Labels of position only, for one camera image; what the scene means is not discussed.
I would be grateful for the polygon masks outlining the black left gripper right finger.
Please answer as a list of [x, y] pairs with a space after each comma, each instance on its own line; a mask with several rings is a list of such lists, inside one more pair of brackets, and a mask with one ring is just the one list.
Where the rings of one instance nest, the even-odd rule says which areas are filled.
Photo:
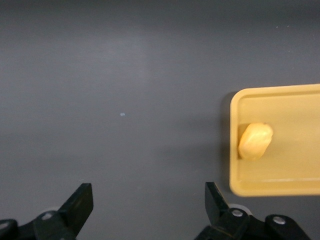
[[197, 240], [309, 240], [292, 218], [270, 214], [261, 221], [245, 207], [227, 204], [215, 182], [205, 183], [205, 210], [210, 222]]

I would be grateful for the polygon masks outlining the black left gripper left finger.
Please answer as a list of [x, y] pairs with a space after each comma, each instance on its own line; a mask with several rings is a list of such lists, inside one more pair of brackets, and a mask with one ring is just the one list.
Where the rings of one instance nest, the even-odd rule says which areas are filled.
[[76, 240], [94, 208], [90, 183], [82, 183], [58, 210], [47, 210], [30, 222], [0, 221], [2, 240]]

